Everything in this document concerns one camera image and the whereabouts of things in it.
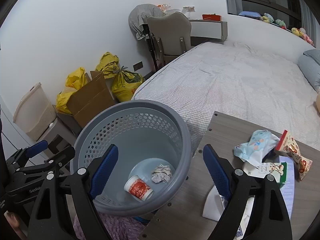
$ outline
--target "gray striped cloth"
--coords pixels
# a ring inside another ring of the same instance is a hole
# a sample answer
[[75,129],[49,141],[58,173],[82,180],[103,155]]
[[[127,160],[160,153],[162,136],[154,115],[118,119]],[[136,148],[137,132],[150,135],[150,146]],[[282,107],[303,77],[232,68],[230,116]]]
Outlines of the gray striped cloth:
[[158,6],[146,3],[136,6],[129,15],[129,26],[137,33],[138,40],[145,37],[142,25],[147,23],[149,16],[162,17],[164,13]]

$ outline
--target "light blue plastic package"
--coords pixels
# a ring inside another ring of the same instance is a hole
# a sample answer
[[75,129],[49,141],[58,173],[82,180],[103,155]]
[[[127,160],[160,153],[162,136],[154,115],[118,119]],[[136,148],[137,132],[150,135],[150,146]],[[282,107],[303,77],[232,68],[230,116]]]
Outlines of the light blue plastic package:
[[257,167],[279,141],[280,139],[268,130],[256,130],[249,142],[235,146],[233,154]]

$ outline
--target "electrical outlet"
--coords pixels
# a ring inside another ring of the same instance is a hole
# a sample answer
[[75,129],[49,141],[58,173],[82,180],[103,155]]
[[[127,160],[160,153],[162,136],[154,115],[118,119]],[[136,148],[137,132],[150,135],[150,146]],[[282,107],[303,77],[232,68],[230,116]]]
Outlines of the electrical outlet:
[[133,65],[134,71],[137,71],[138,69],[141,69],[141,68],[143,68],[142,61],[140,61],[140,62],[138,62],[137,64],[134,64],[134,65]]
[[195,12],[194,6],[184,6],[183,8],[186,9],[188,12]]

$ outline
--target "window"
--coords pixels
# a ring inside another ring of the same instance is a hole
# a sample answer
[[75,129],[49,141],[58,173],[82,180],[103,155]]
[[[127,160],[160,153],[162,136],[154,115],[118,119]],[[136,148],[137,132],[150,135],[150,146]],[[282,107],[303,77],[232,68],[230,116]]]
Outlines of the window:
[[299,0],[242,0],[244,11],[270,14],[274,20],[283,20],[289,30],[301,27]]

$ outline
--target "blue gripper pad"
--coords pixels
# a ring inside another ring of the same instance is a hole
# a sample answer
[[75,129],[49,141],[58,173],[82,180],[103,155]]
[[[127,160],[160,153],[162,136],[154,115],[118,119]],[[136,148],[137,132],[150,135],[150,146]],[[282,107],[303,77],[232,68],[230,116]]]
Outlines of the blue gripper pad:
[[43,140],[41,142],[38,142],[35,145],[30,146],[29,148],[26,149],[26,157],[32,158],[37,154],[39,154],[40,152],[43,152],[47,148],[48,148],[47,141]]
[[95,199],[96,196],[102,193],[111,172],[118,161],[118,156],[118,147],[113,146],[93,175],[91,180],[91,190],[89,192],[92,199]]
[[232,193],[230,191],[230,181],[222,166],[217,160],[209,146],[203,148],[203,160],[211,175],[214,184],[221,196],[224,196],[228,201],[231,199]]

